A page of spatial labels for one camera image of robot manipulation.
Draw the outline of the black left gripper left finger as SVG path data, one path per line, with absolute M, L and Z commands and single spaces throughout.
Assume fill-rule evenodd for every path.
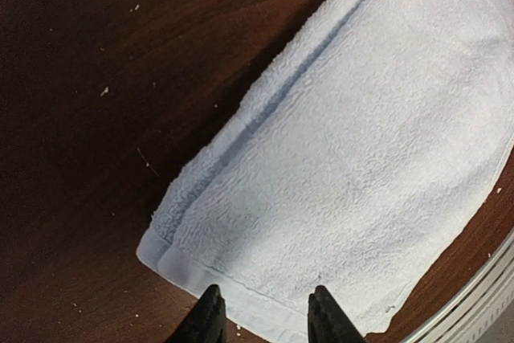
M 210 285 L 168 338 L 168 343 L 225 343 L 226 305 L 217 284 Z

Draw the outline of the light blue towel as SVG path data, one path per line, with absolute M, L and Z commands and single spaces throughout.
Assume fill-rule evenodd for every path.
M 172 182 L 138 259 L 307 337 L 323 284 L 385 332 L 513 147 L 513 0 L 326 0 Z

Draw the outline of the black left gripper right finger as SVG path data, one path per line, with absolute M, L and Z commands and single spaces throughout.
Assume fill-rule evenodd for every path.
M 316 286 L 314 293 L 309 295 L 308 341 L 310 343 L 367 342 L 323 285 Z

